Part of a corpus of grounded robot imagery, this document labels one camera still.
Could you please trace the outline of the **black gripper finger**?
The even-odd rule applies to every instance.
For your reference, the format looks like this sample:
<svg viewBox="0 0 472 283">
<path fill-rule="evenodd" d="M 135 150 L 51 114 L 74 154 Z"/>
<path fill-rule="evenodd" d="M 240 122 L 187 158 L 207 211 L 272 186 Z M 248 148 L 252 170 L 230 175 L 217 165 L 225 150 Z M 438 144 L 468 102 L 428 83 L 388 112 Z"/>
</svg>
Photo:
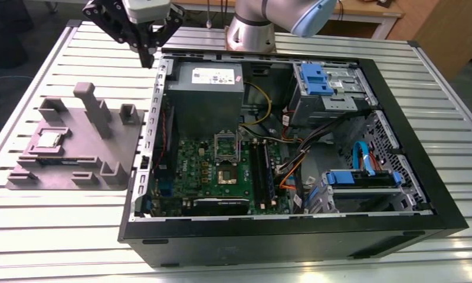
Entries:
<svg viewBox="0 0 472 283">
<path fill-rule="evenodd" d="M 82 13 L 117 43 L 129 45 L 138 54 L 141 67 L 146 68 L 147 49 L 142 46 L 137 26 L 127 19 L 122 1 L 89 1 Z"/>
<path fill-rule="evenodd" d="M 178 5 L 170 5 L 169 14 L 163 18 L 163 24 L 154 29 L 151 22 L 145 24 L 145 68 L 150 68 L 154 61 L 154 53 L 158 47 L 167 42 L 183 22 L 185 10 Z"/>
</svg>

